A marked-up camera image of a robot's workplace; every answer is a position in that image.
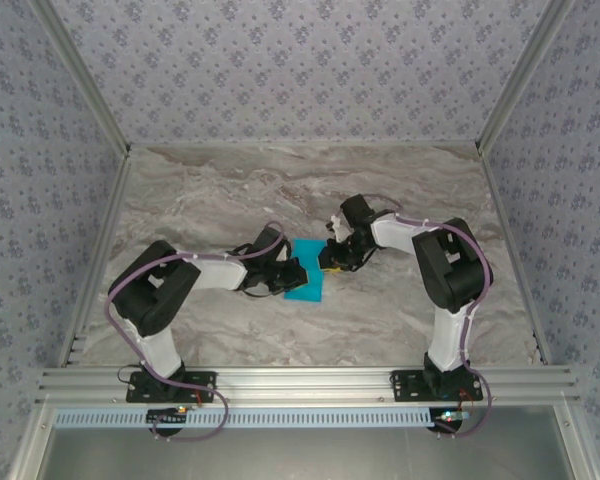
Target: patterned wallpaper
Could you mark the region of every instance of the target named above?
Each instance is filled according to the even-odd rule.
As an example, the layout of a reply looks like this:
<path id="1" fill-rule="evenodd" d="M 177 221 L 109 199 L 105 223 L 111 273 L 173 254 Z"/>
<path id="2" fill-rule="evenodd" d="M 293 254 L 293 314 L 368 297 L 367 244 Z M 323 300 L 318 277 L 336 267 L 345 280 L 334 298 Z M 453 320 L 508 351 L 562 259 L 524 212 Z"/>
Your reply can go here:
<path id="1" fill-rule="evenodd" d="M 0 0 L 0 479 L 53 366 L 117 160 L 24 0 Z"/>
<path id="2" fill-rule="evenodd" d="M 578 0 L 489 155 L 556 363 L 600 445 L 600 0 Z"/>
<path id="3" fill-rule="evenodd" d="M 475 139 L 546 0 L 53 0 L 130 143 Z"/>

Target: purple cable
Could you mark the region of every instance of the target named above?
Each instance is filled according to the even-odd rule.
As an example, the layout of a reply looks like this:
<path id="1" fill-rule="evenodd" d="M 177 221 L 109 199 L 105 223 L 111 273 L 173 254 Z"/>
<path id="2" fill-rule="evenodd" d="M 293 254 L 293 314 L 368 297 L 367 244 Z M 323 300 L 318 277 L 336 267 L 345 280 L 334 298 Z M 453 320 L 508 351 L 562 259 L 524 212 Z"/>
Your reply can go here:
<path id="1" fill-rule="evenodd" d="M 153 367 L 147 362 L 147 359 L 145 358 L 144 354 L 142 353 L 142 350 L 140 350 L 140 348 L 138 348 L 138 346 L 135 344 L 135 342 L 133 340 L 131 340 L 131 338 L 129 338 L 129 336 L 124 331 L 124 329 L 120 326 L 120 324 L 118 322 L 116 322 L 114 320 L 113 316 L 111 315 L 111 303 L 113 302 L 113 299 L 127 285 L 129 285 L 129 283 L 131 283 L 133 280 L 138 278 L 140 275 L 148 272 L 152 268 L 155 268 L 159 265 L 163 265 L 168 262 L 173 262 L 175 260 L 182 260 L 185 258 L 218 259 L 218 260 L 224 260 L 224 259 L 247 260 L 249 258 L 255 258 L 255 257 L 259 257 L 260 255 L 264 255 L 265 253 L 270 252 L 276 246 L 278 246 L 278 244 L 284 238 L 284 230 L 282 228 L 282 225 L 279 222 L 276 222 L 275 220 L 270 221 L 265 225 L 265 228 L 268 226 L 278 227 L 278 230 L 280 231 L 280 235 L 278 235 L 278 238 L 275 240 L 275 242 L 273 242 L 271 245 L 269 245 L 266 248 L 263 248 L 262 250 L 260 250 L 258 252 L 250 253 L 248 255 L 236 255 L 236 256 L 228 255 L 228 254 L 227 255 L 208 255 L 208 254 L 207 255 L 196 255 L 195 253 L 191 253 L 191 252 L 181 252 L 181 253 L 177 253 L 175 255 L 170 255 L 168 257 L 163 257 L 163 258 L 160 258 L 153 262 L 147 263 L 146 265 L 140 267 L 138 270 L 136 270 L 131 275 L 126 277 L 118 285 L 116 285 L 116 288 L 111 290 L 111 293 L 109 293 L 109 296 L 105 300 L 104 316 L 109 321 L 109 323 L 113 326 L 113 328 L 116 329 L 116 331 L 120 334 L 120 336 L 122 336 L 124 341 L 127 342 L 127 344 L 131 347 L 131 350 L 133 350 L 135 352 L 135 354 L 140 358 L 140 364 L 142 366 L 144 366 L 144 368 L 146 368 L 147 371 L 156 380 L 158 380 L 162 383 L 166 383 L 167 385 L 174 386 L 174 387 L 187 388 L 190 390 L 198 390 L 198 391 L 202 391 L 202 392 L 209 392 L 213 395 L 216 395 L 222 402 L 222 405 L 224 406 L 224 415 L 222 417 L 222 421 L 218 424 L 218 426 L 216 428 L 214 428 L 211 432 L 206 433 L 204 435 L 200 435 L 199 437 L 184 437 L 184 438 L 183 437 L 173 437 L 172 438 L 172 437 L 163 437 L 161 435 L 158 435 L 158 433 L 156 431 L 157 423 L 160 420 L 160 417 L 158 417 L 158 419 L 157 419 L 158 421 L 154 422 L 153 427 L 151 429 L 153 434 L 156 436 L 156 439 L 162 439 L 162 440 L 165 440 L 168 442 L 201 442 L 204 440 L 208 440 L 212 437 L 215 437 L 218 433 L 220 433 L 222 431 L 222 429 L 224 428 L 224 425 L 227 423 L 227 420 L 229 418 L 229 402 L 227 402 L 227 399 L 224 397 L 224 395 L 222 395 L 218 390 L 216 390 L 214 388 L 210 388 L 210 387 L 203 386 L 203 385 L 194 385 L 192 383 L 183 383 L 183 382 L 177 382 L 175 380 L 169 380 L 168 378 L 165 378 L 162 375 L 160 375 L 158 372 L 156 372 L 153 369 Z"/>
<path id="2" fill-rule="evenodd" d="M 402 204 L 391 197 L 387 197 L 385 195 L 380 194 L 370 194 L 363 196 L 366 196 L 368 198 L 377 198 L 380 200 L 384 200 L 385 202 L 393 203 L 398 207 L 399 210 L 402 210 Z M 482 252 L 482 249 L 476 243 L 476 241 L 459 228 L 456 228 L 452 225 L 447 225 L 446 223 L 430 222 L 428 220 L 425 220 L 424 222 L 410 220 L 407 218 L 400 217 L 399 213 L 396 213 L 396 220 L 399 223 L 409 225 L 411 227 L 433 227 L 440 228 L 451 233 L 455 233 L 458 237 L 467 242 L 469 246 L 476 252 L 476 255 L 478 255 L 478 259 L 480 260 L 480 264 L 482 265 L 482 271 L 484 274 L 484 284 L 482 286 L 482 291 L 480 292 L 480 295 L 478 295 L 478 298 L 476 298 L 473 301 L 473 303 L 469 305 L 469 308 L 467 308 L 467 312 L 464 317 L 464 324 L 462 326 L 462 332 L 460 334 L 460 360 L 462 361 L 462 365 L 464 366 L 464 368 L 466 368 L 469 373 L 476 375 L 480 379 L 480 382 L 484 385 L 484 389 L 487 391 L 487 411 L 484 414 L 484 417 L 482 417 L 476 425 L 474 425 L 471 429 L 467 430 L 466 432 L 462 433 L 457 433 L 454 429 L 449 427 L 449 425 L 445 425 L 442 422 L 434 422 L 436 425 L 438 425 L 441 428 L 444 428 L 445 430 L 449 431 L 449 433 L 455 435 L 458 438 L 468 437 L 476 433 L 484 426 L 487 419 L 491 415 L 491 407 L 493 404 L 493 396 L 491 395 L 491 387 L 489 386 L 489 383 L 487 382 L 486 378 L 484 378 L 484 375 L 482 375 L 482 373 L 480 373 L 478 370 L 472 368 L 469 365 L 469 362 L 467 361 L 467 356 L 465 354 L 467 335 L 469 333 L 469 326 L 471 325 L 470 315 L 478 307 L 480 302 L 482 302 L 482 300 L 484 300 L 484 298 L 487 296 L 487 292 L 489 291 L 489 287 L 491 286 L 491 272 L 489 271 L 489 262 L 487 261 L 487 257 L 485 257 L 484 253 Z"/>

